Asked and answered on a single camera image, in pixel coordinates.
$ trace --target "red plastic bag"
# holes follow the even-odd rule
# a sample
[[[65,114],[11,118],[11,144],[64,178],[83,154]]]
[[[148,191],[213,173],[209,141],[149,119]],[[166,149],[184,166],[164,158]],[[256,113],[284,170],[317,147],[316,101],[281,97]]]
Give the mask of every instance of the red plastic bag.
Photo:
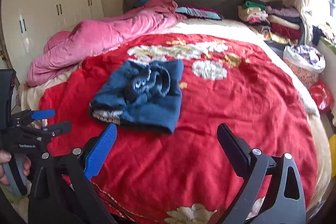
[[[309,93],[317,104],[317,108],[320,112],[328,111],[331,104],[334,102],[333,95],[322,81],[318,81],[313,85],[310,88]]]

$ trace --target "blue gripper pad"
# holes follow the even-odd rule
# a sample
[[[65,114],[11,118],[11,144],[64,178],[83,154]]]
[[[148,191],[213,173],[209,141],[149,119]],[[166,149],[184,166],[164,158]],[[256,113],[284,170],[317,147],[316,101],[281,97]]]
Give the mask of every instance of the blue gripper pad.
[[[112,123],[100,136],[96,145],[86,157],[84,175],[88,180],[98,175],[116,139],[117,127]]]
[[[55,116],[55,110],[47,109],[47,110],[34,111],[33,114],[31,115],[31,118],[35,121],[38,121],[42,119],[51,118],[53,116]]]

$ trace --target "white plastic bag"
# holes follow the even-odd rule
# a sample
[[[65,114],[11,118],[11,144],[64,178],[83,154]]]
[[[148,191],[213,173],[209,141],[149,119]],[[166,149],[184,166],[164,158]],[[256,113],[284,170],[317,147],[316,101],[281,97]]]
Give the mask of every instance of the white plastic bag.
[[[300,68],[309,70],[311,72],[322,73],[322,71],[326,67],[326,61],[324,59],[324,56],[314,47],[309,47],[305,45],[304,47],[309,47],[311,48],[310,49],[311,51],[315,51],[315,53],[322,55],[320,60],[316,64],[313,65],[295,51],[295,47],[300,47],[300,46],[303,46],[303,45],[286,46],[285,50],[283,51],[283,60],[287,59],[292,64]]]

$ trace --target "black door handle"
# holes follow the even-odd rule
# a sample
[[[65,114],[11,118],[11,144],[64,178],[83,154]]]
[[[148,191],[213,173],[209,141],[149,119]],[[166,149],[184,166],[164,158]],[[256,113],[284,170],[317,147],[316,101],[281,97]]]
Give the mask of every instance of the black door handle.
[[[25,27],[25,32],[26,32],[27,30],[26,30],[25,19],[23,19],[23,26]]]
[[[21,20],[19,20],[19,22],[20,22],[21,33],[23,33],[23,31],[22,31],[22,25],[21,25]]]

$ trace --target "orange patterned bin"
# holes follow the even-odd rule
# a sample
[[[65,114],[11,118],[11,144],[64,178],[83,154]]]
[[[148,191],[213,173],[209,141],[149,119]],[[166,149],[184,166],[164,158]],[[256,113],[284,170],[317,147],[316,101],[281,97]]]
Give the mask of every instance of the orange patterned bin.
[[[288,59],[284,59],[284,62],[293,73],[298,77],[298,79],[303,83],[303,85],[309,90],[311,86],[315,85],[319,80],[319,74],[317,72],[312,72],[307,69],[301,68],[294,65]]]

